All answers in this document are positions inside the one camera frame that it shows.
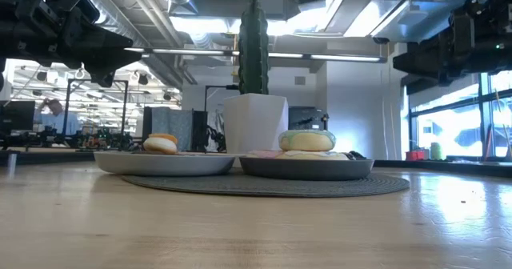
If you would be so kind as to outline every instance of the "cactus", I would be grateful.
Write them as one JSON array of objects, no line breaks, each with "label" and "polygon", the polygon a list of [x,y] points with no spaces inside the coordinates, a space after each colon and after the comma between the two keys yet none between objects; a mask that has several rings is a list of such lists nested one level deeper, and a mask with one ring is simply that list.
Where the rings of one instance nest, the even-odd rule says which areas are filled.
[{"label": "cactus", "polygon": [[269,94],[267,27],[265,12],[259,7],[259,0],[250,0],[249,7],[242,14],[238,40],[241,94]]}]

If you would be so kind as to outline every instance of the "white square pot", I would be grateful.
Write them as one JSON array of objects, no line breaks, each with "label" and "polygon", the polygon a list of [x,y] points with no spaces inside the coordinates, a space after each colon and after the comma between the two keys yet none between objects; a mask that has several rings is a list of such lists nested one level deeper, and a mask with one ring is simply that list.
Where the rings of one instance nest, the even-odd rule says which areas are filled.
[{"label": "white square pot", "polygon": [[224,100],[224,133],[227,152],[278,151],[278,136],[288,130],[285,97],[243,94]]}]

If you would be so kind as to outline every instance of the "desk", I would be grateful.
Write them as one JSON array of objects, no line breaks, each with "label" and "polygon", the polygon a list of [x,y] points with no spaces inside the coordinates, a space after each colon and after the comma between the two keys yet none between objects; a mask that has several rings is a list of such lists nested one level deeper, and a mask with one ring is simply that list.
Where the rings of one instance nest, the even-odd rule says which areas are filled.
[{"label": "desk", "polygon": [[94,163],[0,171],[0,268],[511,268],[512,182],[407,169],[409,191],[277,199],[157,191]]}]

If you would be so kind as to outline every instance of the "glass wall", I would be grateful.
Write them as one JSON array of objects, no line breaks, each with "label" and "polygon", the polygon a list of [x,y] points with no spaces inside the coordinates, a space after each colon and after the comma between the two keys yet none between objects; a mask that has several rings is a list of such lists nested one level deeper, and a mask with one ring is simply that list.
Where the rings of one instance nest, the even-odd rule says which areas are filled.
[{"label": "glass wall", "polygon": [[430,149],[438,143],[448,158],[510,156],[512,71],[481,74],[478,84],[448,91],[410,111],[411,148]]}]

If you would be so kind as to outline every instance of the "orange object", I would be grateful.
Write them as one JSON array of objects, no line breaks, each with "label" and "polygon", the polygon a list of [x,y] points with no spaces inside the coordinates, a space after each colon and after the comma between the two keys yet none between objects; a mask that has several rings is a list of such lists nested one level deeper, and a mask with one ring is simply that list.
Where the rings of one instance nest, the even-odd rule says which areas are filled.
[{"label": "orange object", "polygon": [[174,137],[171,134],[150,134],[150,138],[164,138],[174,142],[174,144],[178,145],[178,138]]}]

